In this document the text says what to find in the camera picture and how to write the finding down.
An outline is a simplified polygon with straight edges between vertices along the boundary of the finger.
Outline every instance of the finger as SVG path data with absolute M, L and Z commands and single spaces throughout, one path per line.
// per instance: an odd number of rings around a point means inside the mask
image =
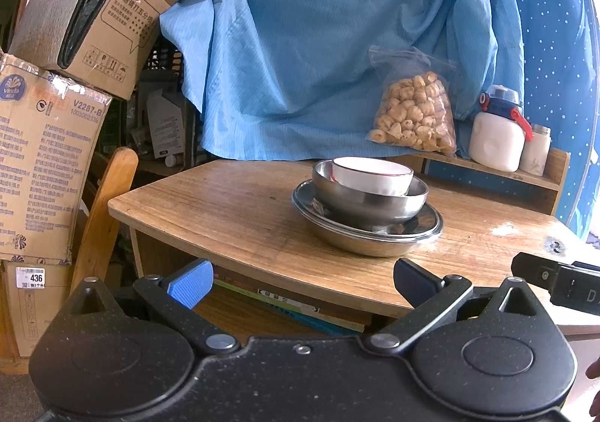
M 600 358 L 587 367 L 586 376 L 589 379 L 598 378 L 598 376 L 600 376 Z
M 598 415 L 600 415 L 600 391 L 596 393 L 592 406 L 590 406 L 590 416 L 598 417 Z

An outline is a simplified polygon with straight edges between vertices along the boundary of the plastic bag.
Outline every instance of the plastic bag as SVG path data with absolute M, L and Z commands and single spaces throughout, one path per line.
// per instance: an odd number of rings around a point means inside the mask
M 457 66 L 416 48 L 391 51 L 372 46 L 369 58 L 385 90 L 367 139 L 419 151 L 456 153 L 448 85 Z

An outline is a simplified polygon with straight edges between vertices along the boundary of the white bowl with red rim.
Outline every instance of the white bowl with red rim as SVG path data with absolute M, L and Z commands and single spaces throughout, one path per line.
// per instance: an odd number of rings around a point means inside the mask
M 401 163 L 344 156 L 332 161 L 331 178 L 350 189 L 400 197 L 408 192 L 413 171 Z

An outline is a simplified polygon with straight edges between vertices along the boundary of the bowl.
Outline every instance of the bowl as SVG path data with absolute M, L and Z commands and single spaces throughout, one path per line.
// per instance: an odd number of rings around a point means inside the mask
M 316 199 L 312 180 L 302 182 L 292 193 L 292 204 L 306 220 L 310 231 L 323 241 L 350 253 L 372 257 L 400 257 L 436 240 L 443 230 L 442 216 L 429 204 L 403 224 L 367 231 L 335 221 Z
M 331 180 L 332 160 L 322 160 L 313 168 L 315 195 L 340 222 L 357 227 L 388 226 L 415 217 L 421 210 L 429 188 L 412 177 L 407 195 L 396 197 L 362 192 Z
M 413 171 L 406 165 L 376 158 L 344 156 L 331 165 L 331 178 L 337 183 L 379 195 L 406 195 L 412 177 Z

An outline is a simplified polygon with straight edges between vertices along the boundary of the stainless steel bowl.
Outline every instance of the stainless steel bowl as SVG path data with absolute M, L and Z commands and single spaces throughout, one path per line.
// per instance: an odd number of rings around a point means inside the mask
M 442 233 L 442 216 L 429 204 L 403 224 L 362 230 L 336 222 L 329 210 L 315 199 L 312 180 L 302 182 L 292 193 L 292 204 L 307 221 L 312 233 L 323 241 L 351 253 L 374 257 L 400 257 L 421 244 L 435 241 Z
M 313 168 L 316 198 L 338 219 L 357 227 L 389 226 L 415 217 L 421 210 L 429 188 L 413 177 L 408 194 L 402 197 L 378 195 L 344 187 L 331 180 L 331 160 L 322 160 Z

